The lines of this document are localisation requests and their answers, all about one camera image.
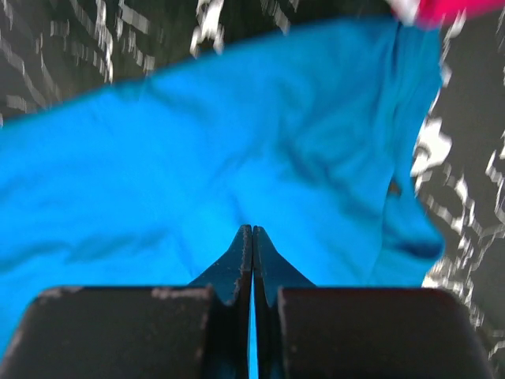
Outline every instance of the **blurry background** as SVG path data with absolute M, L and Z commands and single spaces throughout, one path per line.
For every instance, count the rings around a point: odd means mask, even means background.
M 378 14 L 391 17 L 381 0 L 0 0 L 0 126 L 244 39 Z M 467 305 L 502 378 L 504 15 L 473 21 L 462 15 L 442 31 L 444 87 L 413 157 L 420 199 L 447 240 L 447 256 L 425 286 L 453 291 Z

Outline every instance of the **pink cloth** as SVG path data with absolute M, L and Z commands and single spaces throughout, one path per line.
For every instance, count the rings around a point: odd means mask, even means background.
M 406 24 L 438 27 L 450 24 L 459 14 L 467 18 L 505 6 L 505 0 L 387 0 L 395 15 Z
M 421 0 L 417 23 L 427 26 L 447 24 L 463 11 L 466 11 L 467 18 L 473 18 L 502 6 L 505 6 L 505 0 Z

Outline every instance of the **blue cloth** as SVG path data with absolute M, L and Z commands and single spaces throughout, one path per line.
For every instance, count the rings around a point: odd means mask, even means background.
M 184 285 L 244 223 L 317 285 L 420 286 L 443 251 L 410 179 L 439 48 L 332 21 L 7 123 L 0 351 L 42 289 Z

